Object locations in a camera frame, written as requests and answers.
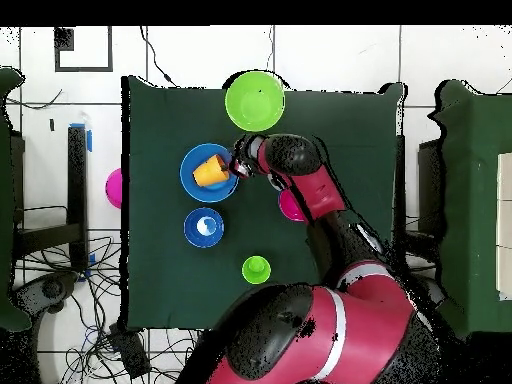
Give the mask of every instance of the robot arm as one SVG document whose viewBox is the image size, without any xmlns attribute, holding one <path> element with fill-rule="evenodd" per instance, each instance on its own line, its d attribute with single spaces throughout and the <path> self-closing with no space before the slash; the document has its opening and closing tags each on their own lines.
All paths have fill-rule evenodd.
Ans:
<svg viewBox="0 0 512 384">
<path fill-rule="evenodd" d="M 308 244 L 321 285 L 339 288 L 351 264 L 379 260 L 377 238 L 351 210 L 316 144 L 289 134 L 252 135 L 238 140 L 234 150 L 230 167 L 236 175 L 269 175 L 274 186 L 294 196 L 307 218 Z"/>
<path fill-rule="evenodd" d="M 267 175 L 291 191 L 307 218 L 320 285 L 269 285 L 244 296 L 213 331 L 217 351 L 210 352 L 206 382 L 189 379 L 195 366 L 208 362 L 205 343 L 176 384 L 420 384 L 435 378 L 435 341 L 379 260 L 376 238 L 362 220 L 350 219 L 354 213 L 317 146 L 287 134 L 245 136 L 235 144 L 230 170 L 241 178 Z"/>
</svg>

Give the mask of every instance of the yellow cup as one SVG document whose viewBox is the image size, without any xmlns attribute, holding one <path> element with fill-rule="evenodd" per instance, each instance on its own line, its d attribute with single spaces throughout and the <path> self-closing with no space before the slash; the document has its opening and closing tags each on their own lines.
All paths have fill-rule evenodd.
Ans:
<svg viewBox="0 0 512 384">
<path fill-rule="evenodd" d="M 227 181 L 229 179 L 229 172 L 223 170 L 225 166 L 224 161 L 219 155 L 213 155 L 196 168 L 193 172 L 194 180 L 200 187 Z"/>
</svg>

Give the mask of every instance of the small green cup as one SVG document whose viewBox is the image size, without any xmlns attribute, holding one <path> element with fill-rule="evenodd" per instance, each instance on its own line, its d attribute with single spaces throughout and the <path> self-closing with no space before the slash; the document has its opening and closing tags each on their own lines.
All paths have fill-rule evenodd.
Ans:
<svg viewBox="0 0 512 384">
<path fill-rule="evenodd" d="M 284 111 L 284 90 L 279 79 L 261 71 L 245 72 L 228 88 L 226 111 L 244 131 L 259 132 L 273 127 Z"/>
<path fill-rule="evenodd" d="M 251 284 L 261 284 L 270 277 L 270 264 L 262 256 L 251 256 L 242 265 L 242 275 Z"/>
</svg>

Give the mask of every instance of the green tablecloth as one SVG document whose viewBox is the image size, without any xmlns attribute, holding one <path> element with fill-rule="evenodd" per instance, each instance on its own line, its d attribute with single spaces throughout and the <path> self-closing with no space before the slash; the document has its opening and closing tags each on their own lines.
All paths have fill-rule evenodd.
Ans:
<svg viewBox="0 0 512 384">
<path fill-rule="evenodd" d="M 512 152 L 512 96 L 482 95 L 459 81 L 439 91 L 445 135 L 441 282 L 450 300 L 440 310 L 454 330 L 512 331 L 512 301 L 496 290 L 498 155 Z"/>
<path fill-rule="evenodd" d="M 205 206 L 181 186 L 185 154 L 201 143 L 231 147 L 242 134 L 224 108 L 225 90 L 162 89 L 130 77 L 130 327 L 210 328 L 251 286 L 243 261 L 265 256 L 269 281 L 317 282 L 306 228 L 284 218 L 264 177 L 240 181 L 228 199 L 206 206 L 222 215 L 216 246 L 198 249 L 183 235 L 190 211 Z M 404 87 L 384 94 L 287 92 L 272 133 L 318 136 L 354 207 L 384 240 L 392 229 L 396 115 Z"/>
</svg>

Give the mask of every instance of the blue bowl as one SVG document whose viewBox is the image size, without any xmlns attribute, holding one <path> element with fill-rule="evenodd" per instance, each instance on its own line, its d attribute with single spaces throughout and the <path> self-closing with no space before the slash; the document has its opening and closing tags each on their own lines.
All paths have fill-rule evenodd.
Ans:
<svg viewBox="0 0 512 384">
<path fill-rule="evenodd" d="M 230 173 L 229 179 L 222 183 L 212 184 L 207 187 L 197 185 L 193 172 L 213 155 L 219 155 L 226 165 L 231 161 L 231 153 L 229 153 L 228 149 L 218 144 L 206 143 L 190 150 L 183 159 L 183 162 L 181 162 L 181 184 L 190 196 L 200 202 L 220 202 L 231 195 L 238 184 L 238 177 Z"/>
<path fill-rule="evenodd" d="M 224 221 L 217 211 L 198 208 L 190 212 L 184 224 L 185 238 L 195 247 L 215 246 L 224 234 Z"/>
</svg>

